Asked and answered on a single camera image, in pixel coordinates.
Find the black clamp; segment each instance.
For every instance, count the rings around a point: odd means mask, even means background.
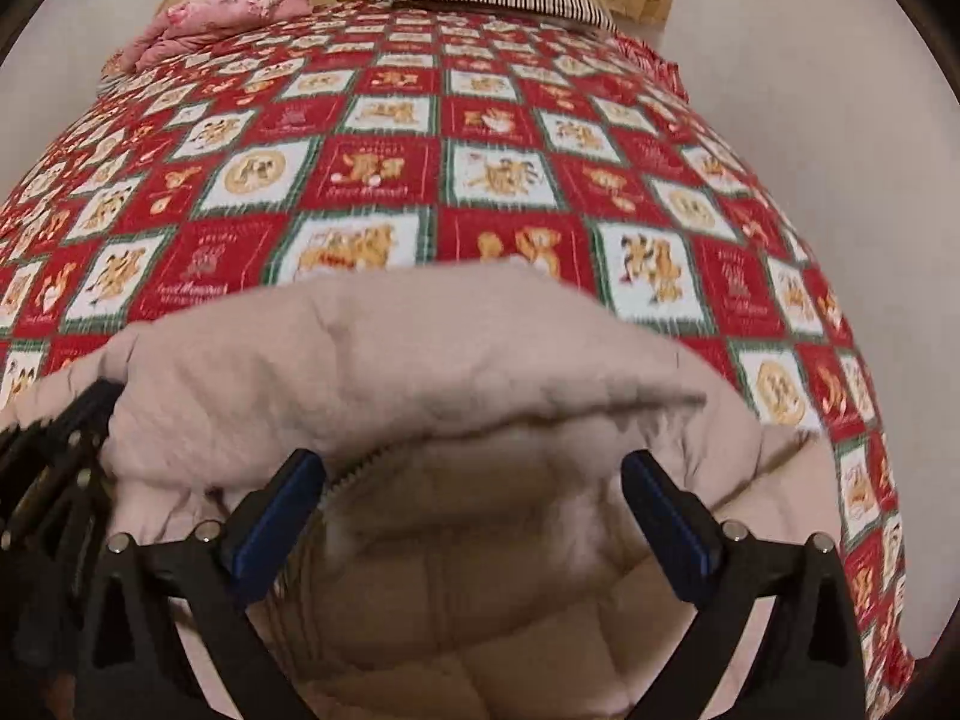
[[[0,550],[16,553],[32,584],[13,639],[21,664],[74,664],[112,511],[98,455],[122,391],[97,381],[56,419],[0,436]]]
[[[623,494],[675,594],[698,613],[628,720],[696,720],[758,598],[776,597],[750,674],[724,720],[853,720],[866,712],[860,638],[833,539],[760,541],[718,524],[646,451],[621,466]]]
[[[183,541],[150,546],[127,533],[109,538],[80,642],[78,720],[223,717],[203,699],[170,598],[189,604],[200,639],[246,720],[313,720],[244,609],[274,583],[325,481],[320,458],[299,449],[226,523],[208,520]]]

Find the quilt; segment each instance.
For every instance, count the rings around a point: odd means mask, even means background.
[[[133,76],[0,209],[0,404],[128,322],[237,290],[502,258],[678,338],[762,421],[829,435],[885,712],[913,661],[870,372],[755,172],[613,37],[351,1]]]

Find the zipper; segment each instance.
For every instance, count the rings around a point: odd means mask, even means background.
[[[343,495],[346,490],[349,490],[353,487],[357,480],[360,477],[367,474],[367,472],[376,464],[378,460],[383,458],[391,450],[392,447],[383,447],[381,449],[374,450],[366,457],[363,457],[361,460],[357,461],[349,470],[344,471],[336,479],[329,482],[326,486],[326,489],[323,491],[323,495],[320,495],[320,501],[317,504],[317,509],[325,509],[329,506],[330,502],[337,498],[340,495]]]

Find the pink blanket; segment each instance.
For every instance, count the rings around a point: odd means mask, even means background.
[[[306,16],[312,9],[310,0],[187,0],[158,13],[142,35],[107,62],[103,75],[139,73],[171,56]]]

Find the metal bolt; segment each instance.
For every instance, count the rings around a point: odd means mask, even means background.
[[[818,552],[826,555],[833,550],[836,544],[833,543],[833,539],[826,533],[813,533],[813,546]]]
[[[728,519],[720,528],[723,535],[730,541],[743,541],[747,536],[750,536],[750,528],[736,519]]]
[[[131,538],[129,533],[114,533],[114,535],[107,540],[107,549],[113,552],[114,555],[119,555],[130,546],[130,542]]]
[[[217,520],[208,519],[206,522],[200,522],[193,535],[203,543],[210,543],[210,541],[216,541],[220,537],[221,531],[223,531],[223,527]]]

